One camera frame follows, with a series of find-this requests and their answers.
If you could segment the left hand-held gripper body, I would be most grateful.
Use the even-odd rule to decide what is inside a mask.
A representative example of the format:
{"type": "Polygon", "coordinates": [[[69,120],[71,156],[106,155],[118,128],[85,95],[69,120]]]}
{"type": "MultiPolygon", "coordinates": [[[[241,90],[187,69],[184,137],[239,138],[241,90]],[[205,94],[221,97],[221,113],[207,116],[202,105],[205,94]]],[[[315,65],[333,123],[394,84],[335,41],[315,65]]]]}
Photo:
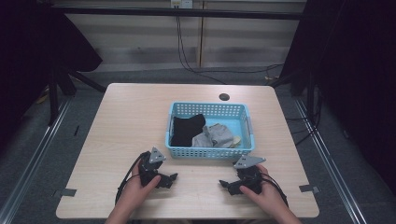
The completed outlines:
{"type": "Polygon", "coordinates": [[[159,175],[161,179],[165,179],[165,175],[158,172],[163,162],[166,160],[161,151],[153,147],[151,151],[141,154],[138,165],[141,185],[145,187],[155,176],[159,175]]]}

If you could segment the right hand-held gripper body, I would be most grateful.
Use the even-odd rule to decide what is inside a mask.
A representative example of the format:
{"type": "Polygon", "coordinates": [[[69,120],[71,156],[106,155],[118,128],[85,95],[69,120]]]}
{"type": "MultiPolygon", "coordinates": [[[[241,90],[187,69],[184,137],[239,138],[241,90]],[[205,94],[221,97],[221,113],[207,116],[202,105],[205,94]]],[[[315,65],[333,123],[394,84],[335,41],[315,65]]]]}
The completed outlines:
{"type": "Polygon", "coordinates": [[[236,186],[245,186],[256,194],[260,194],[262,192],[262,175],[257,164],[264,161],[265,158],[242,155],[233,165],[237,171],[237,176],[239,177],[239,184],[236,186]]]}

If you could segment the person's right hand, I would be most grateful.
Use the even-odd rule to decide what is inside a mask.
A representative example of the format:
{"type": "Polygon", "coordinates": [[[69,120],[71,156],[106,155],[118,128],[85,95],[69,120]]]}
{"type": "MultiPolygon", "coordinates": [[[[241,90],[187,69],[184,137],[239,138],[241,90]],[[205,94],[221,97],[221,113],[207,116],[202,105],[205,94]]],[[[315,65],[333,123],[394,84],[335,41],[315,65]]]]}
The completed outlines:
{"type": "Polygon", "coordinates": [[[268,170],[260,164],[257,165],[257,168],[260,170],[262,178],[264,178],[264,181],[261,182],[262,192],[257,194],[245,186],[241,186],[239,189],[266,214],[273,218],[280,217],[289,208],[284,203],[276,187],[270,183],[268,170]]]}

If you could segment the person's left hand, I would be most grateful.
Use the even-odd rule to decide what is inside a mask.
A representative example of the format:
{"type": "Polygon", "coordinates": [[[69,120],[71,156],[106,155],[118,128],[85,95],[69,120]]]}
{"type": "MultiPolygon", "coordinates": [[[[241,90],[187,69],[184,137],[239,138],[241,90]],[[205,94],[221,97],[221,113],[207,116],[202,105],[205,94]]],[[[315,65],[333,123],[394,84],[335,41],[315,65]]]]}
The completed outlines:
{"type": "Polygon", "coordinates": [[[141,184],[139,168],[136,165],[132,170],[132,176],[128,179],[121,196],[119,197],[116,207],[124,215],[129,217],[149,196],[149,194],[159,184],[161,177],[156,175],[146,185],[141,184]]]}

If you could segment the small grey sock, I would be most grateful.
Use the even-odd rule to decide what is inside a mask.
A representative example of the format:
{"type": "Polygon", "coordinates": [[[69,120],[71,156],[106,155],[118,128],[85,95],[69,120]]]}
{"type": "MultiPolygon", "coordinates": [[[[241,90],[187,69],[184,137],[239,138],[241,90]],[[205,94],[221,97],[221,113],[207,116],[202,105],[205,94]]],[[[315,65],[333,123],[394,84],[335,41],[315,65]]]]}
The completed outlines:
{"type": "Polygon", "coordinates": [[[191,140],[192,147],[213,147],[211,139],[204,133],[197,134],[191,140]]]}

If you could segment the black sock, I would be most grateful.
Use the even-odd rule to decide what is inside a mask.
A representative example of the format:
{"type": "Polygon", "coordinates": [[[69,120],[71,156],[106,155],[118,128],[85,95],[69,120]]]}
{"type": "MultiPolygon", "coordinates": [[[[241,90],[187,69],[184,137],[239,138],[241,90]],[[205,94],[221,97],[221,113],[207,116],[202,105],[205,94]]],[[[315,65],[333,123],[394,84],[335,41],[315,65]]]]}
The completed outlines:
{"type": "Polygon", "coordinates": [[[183,119],[175,117],[173,121],[172,147],[191,147],[192,138],[200,134],[205,126],[205,117],[202,114],[183,119]]]}

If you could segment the large grey sock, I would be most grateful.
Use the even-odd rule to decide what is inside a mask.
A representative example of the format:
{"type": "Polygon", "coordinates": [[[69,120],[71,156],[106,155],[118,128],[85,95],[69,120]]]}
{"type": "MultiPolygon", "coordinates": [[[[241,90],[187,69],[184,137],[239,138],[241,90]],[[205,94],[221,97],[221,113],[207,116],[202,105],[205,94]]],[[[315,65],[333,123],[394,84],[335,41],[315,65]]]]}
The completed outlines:
{"type": "Polygon", "coordinates": [[[222,124],[214,124],[203,128],[204,146],[226,148],[233,144],[232,132],[222,124]]]}

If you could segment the light blue plastic basket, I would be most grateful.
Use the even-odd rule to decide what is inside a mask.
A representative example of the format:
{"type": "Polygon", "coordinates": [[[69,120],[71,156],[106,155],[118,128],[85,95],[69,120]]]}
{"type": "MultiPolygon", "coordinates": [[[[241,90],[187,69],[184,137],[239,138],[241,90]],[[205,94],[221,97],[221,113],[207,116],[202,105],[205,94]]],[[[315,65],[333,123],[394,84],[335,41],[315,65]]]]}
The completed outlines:
{"type": "Polygon", "coordinates": [[[173,158],[208,158],[227,160],[249,154],[255,148],[255,139],[248,107],[244,104],[203,102],[173,102],[170,105],[165,133],[165,146],[173,158]],[[205,125],[224,125],[233,136],[241,138],[236,147],[189,147],[174,143],[182,131],[196,130],[196,117],[202,116],[205,125]]]}

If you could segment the black metal stand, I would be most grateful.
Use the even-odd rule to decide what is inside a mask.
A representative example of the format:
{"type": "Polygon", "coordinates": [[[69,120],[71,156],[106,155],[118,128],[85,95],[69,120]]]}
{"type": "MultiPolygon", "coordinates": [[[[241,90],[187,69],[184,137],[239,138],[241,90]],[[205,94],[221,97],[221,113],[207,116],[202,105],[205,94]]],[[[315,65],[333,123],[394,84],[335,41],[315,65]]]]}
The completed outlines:
{"type": "Polygon", "coordinates": [[[58,107],[58,89],[61,89],[61,91],[67,96],[73,96],[77,92],[72,78],[81,81],[99,92],[106,91],[105,86],[96,83],[78,71],[65,67],[52,67],[49,73],[49,126],[51,126],[60,115],[58,107]]]}
{"type": "Polygon", "coordinates": [[[292,72],[282,74],[280,77],[272,81],[269,86],[277,88],[281,85],[290,83],[291,93],[294,96],[299,96],[306,91],[306,115],[309,119],[314,117],[314,90],[315,80],[311,72],[304,69],[297,69],[292,72]]]}

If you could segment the black curtain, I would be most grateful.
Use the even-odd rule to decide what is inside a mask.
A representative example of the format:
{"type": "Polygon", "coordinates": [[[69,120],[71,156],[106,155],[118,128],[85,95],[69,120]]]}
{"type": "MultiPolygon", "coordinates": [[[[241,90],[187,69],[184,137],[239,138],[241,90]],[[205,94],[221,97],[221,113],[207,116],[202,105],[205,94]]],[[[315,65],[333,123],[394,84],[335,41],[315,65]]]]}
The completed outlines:
{"type": "Polygon", "coordinates": [[[91,72],[101,57],[63,13],[37,0],[0,0],[0,155],[50,81],[53,65],[91,72]]]}
{"type": "Polygon", "coordinates": [[[396,196],[396,0],[306,0],[282,74],[304,69],[396,196]]]}

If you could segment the black horizontal bar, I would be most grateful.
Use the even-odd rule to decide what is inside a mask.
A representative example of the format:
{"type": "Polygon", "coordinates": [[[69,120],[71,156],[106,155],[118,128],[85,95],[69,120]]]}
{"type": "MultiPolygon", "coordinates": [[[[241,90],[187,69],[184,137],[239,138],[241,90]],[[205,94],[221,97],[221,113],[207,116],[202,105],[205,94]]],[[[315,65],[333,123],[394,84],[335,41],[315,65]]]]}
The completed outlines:
{"type": "Polygon", "coordinates": [[[299,21],[306,18],[303,13],[294,12],[263,12],[241,10],[214,9],[175,9],[155,7],[86,7],[56,5],[52,10],[66,14],[94,14],[94,15],[128,15],[128,16],[170,16],[170,17],[198,17],[198,18],[232,18],[232,19],[261,19],[299,21]]]}

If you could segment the aluminium floor rail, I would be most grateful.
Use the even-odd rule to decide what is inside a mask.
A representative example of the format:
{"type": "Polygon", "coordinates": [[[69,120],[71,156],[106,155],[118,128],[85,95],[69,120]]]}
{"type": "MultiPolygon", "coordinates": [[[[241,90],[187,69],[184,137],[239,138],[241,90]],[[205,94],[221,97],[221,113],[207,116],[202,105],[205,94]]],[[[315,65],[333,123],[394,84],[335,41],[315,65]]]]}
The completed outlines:
{"type": "Polygon", "coordinates": [[[53,121],[53,123],[47,127],[43,137],[41,138],[38,146],[35,148],[35,153],[32,159],[27,163],[27,167],[21,174],[14,190],[11,191],[4,206],[0,210],[0,224],[11,224],[15,214],[17,213],[19,206],[29,189],[32,179],[34,178],[40,163],[43,161],[50,144],[58,132],[63,120],[66,115],[72,99],[70,97],[66,98],[61,105],[58,107],[59,115],[53,121]]]}
{"type": "Polygon", "coordinates": [[[318,131],[318,128],[308,118],[308,112],[304,105],[304,102],[301,99],[297,99],[295,101],[295,104],[300,116],[304,121],[304,125],[308,130],[308,136],[312,139],[319,156],[324,162],[324,166],[326,167],[329,176],[334,183],[334,186],[337,189],[341,201],[343,202],[352,222],[354,224],[368,224],[366,218],[363,215],[363,212],[361,211],[360,206],[358,205],[350,188],[347,186],[345,179],[342,177],[337,165],[335,164],[332,158],[332,154],[324,143],[318,131]]]}

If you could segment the white wall socket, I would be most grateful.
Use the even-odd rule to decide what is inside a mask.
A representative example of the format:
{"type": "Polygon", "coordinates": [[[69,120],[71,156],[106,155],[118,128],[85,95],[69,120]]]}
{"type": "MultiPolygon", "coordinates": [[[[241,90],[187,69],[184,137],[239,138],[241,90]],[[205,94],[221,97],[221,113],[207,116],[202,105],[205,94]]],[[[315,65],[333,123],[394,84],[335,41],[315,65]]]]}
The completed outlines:
{"type": "Polygon", "coordinates": [[[193,9],[192,0],[170,0],[171,8],[193,9]]]}

